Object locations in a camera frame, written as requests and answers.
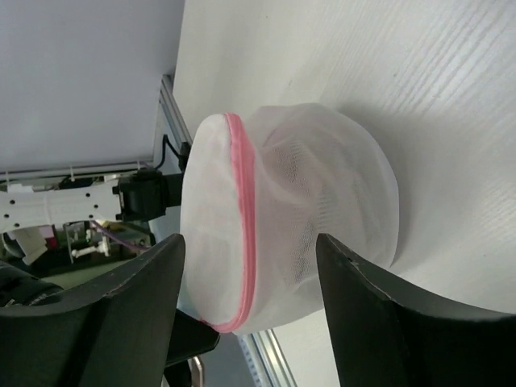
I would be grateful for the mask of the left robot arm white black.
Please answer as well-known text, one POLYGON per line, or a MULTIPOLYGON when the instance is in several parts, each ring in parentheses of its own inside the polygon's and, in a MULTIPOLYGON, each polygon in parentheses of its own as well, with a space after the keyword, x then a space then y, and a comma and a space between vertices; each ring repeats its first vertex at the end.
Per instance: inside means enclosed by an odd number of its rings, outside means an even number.
MULTIPOLYGON (((99 219, 153 220, 169 207, 181 203, 184 171, 190 145, 183 143, 176 152, 180 172, 164 175, 157 169, 144 169, 117 181, 99 185, 35 193, 1 194, 1 232, 15 233, 30 228, 89 221, 103 231, 99 219)), ((129 315, 114 320, 116 333, 137 320, 157 324, 167 319, 167 327, 158 341, 168 344, 166 365, 194 358, 217 346, 219 335, 205 323, 177 310, 175 304, 185 265, 185 241, 175 234, 160 243, 146 247, 131 245, 137 256, 103 276, 78 287, 82 295, 105 289, 101 309, 94 313, 96 323, 107 323, 114 309, 114 298, 127 298, 129 315)), ((1 266, 1 305, 51 306, 65 299, 57 285, 33 277, 11 264, 1 266)))

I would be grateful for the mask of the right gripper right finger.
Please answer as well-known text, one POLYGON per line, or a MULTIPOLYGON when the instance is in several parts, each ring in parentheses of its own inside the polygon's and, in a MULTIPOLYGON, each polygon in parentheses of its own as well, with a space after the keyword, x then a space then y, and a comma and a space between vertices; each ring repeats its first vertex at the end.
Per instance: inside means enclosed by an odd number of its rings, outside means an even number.
POLYGON ((316 256, 342 386, 513 386, 515 317, 441 297, 321 234, 316 256))

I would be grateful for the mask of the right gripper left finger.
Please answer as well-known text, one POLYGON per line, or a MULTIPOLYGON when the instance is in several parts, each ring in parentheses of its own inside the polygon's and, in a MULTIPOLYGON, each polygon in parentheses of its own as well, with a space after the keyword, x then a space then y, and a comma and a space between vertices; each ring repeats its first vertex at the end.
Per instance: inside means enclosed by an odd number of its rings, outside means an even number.
POLYGON ((1 310, 3 386, 159 386, 185 261, 179 234, 39 306, 1 310))

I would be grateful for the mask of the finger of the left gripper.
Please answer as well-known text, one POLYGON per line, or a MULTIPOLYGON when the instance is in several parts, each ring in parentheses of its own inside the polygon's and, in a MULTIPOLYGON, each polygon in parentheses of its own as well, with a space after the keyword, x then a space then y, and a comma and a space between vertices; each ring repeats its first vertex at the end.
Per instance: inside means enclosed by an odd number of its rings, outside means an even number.
POLYGON ((177 310, 165 367, 169 368, 216 348, 220 334, 212 327, 177 310))

